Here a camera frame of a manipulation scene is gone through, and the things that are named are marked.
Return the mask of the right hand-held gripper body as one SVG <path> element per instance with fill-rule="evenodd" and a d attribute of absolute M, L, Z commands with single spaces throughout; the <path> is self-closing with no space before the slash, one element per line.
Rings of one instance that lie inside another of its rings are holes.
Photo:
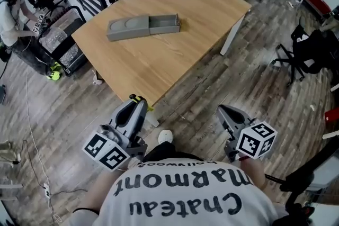
<path fill-rule="evenodd" d="M 265 121 L 247 126 L 237 131 L 235 140 L 225 146 L 225 153 L 230 162 L 234 162 L 240 154 L 258 159 L 270 151 L 277 134 Z"/>

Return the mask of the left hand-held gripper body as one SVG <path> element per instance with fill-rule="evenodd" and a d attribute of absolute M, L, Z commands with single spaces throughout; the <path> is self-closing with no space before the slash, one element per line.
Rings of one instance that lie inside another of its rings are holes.
<path fill-rule="evenodd" d="M 137 133 L 120 132 L 111 125 L 100 125 L 93 131 L 82 151 L 110 172 L 117 170 L 130 158 L 142 160 L 147 143 Z"/>

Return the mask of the grey drawer box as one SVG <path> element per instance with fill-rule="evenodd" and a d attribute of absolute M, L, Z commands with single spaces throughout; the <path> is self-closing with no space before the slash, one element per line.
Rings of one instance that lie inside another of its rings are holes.
<path fill-rule="evenodd" d="M 106 37 L 109 41 L 119 41 L 157 34 L 178 33 L 180 29 L 181 21 L 177 14 L 141 15 L 110 21 Z"/>

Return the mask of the person's left forearm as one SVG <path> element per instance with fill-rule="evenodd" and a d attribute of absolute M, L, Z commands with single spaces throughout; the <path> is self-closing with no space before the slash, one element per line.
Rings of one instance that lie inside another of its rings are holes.
<path fill-rule="evenodd" d="M 127 171 L 103 171 L 86 193 L 79 207 L 74 210 L 64 226 L 121 226 L 121 214 L 113 202 L 111 189 L 119 177 Z"/>

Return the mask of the person's right forearm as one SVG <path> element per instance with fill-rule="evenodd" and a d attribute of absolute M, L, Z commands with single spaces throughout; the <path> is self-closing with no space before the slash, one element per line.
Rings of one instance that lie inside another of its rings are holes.
<path fill-rule="evenodd" d="M 264 173 L 264 167 L 260 160 L 241 157 L 240 168 L 252 181 L 254 185 L 252 190 L 255 196 L 272 204 L 274 207 L 280 206 L 280 203 L 276 201 L 275 191 L 268 184 Z"/>

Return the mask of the person's white shoe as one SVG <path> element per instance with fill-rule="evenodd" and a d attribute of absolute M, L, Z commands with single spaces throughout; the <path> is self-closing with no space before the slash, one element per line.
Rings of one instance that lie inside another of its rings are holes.
<path fill-rule="evenodd" d="M 158 135 L 158 143 L 172 143 L 173 142 L 173 133 L 171 130 L 164 129 Z"/>

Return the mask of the person's black trousers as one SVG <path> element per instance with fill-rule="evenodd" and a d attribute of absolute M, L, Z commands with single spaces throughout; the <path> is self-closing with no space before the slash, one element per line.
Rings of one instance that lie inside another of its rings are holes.
<path fill-rule="evenodd" d="M 193 159 L 197 161 L 203 161 L 203 159 L 190 154 L 180 151 L 176 151 L 176 147 L 170 142 L 163 142 L 156 146 L 152 151 L 150 151 L 146 156 L 144 156 L 142 162 L 153 162 L 161 161 L 164 159 Z"/>

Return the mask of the wooden table with white legs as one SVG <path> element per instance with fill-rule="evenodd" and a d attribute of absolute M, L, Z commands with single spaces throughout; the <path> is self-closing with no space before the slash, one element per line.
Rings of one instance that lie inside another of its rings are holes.
<path fill-rule="evenodd" d="M 251 6 L 244 0 L 119 0 L 73 33 L 92 66 L 123 101 L 154 106 L 206 53 L 230 37 Z M 138 15 L 177 14 L 179 33 L 111 42 L 108 23 Z"/>

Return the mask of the black gray office chair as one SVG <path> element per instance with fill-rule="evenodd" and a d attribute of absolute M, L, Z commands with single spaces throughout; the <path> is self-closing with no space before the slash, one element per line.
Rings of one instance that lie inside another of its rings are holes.
<path fill-rule="evenodd" d="M 290 192 L 285 204 L 287 215 L 277 219 L 272 226 L 313 226 L 311 215 L 315 208 L 310 204 L 296 203 L 303 192 L 318 192 L 339 177 L 339 149 L 330 153 L 322 150 L 284 180 L 270 175 L 266 179 L 280 184 L 280 191 Z"/>

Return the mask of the black treadmill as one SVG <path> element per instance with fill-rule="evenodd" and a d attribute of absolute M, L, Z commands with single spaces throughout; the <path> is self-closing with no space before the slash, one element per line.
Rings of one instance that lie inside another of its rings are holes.
<path fill-rule="evenodd" d="M 87 61 L 87 58 L 72 37 L 72 34 L 84 25 L 85 22 L 86 20 L 80 8 L 69 6 L 52 19 L 46 16 L 46 24 L 38 34 L 38 41 L 41 34 L 50 27 L 61 28 L 67 34 L 67 38 L 53 53 L 49 53 L 39 42 L 42 49 L 61 65 L 66 76 L 71 76 Z"/>

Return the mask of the red box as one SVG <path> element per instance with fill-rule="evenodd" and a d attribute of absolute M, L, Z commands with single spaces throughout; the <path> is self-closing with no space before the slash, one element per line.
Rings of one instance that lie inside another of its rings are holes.
<path fill-rule="evenodd" d="M 331 123 L 339 120 L 339 107 L 325 112 L 324 116 L 326 123 Z"/>

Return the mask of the person's white printed shirt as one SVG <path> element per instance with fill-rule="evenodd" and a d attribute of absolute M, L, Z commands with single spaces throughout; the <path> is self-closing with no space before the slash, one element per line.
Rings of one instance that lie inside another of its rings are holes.
<path fill-rule="evenodd" d="M 62 226 L 272 226 L 285 215 L 237 166 L 168 158 L 120 173 L 98 209 L 79 207 Z"/>

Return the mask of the large clear water bottle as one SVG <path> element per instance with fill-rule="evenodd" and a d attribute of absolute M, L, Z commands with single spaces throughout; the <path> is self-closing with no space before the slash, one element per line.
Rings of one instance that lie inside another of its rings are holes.
<path fill-rule="evenodd" d="M 61 28 L 50 27 L 41 34 L 39 42 L 49 53 L 53 53 L 66 38 L 67 34 Z"/>

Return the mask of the red cabinet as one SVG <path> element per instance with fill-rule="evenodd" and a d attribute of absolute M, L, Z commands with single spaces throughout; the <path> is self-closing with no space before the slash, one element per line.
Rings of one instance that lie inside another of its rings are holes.
<path fill-rule="evenodd" d="M 324 0 L 305 0 L 319 15 L 323 16 L 332 10 Z"/>

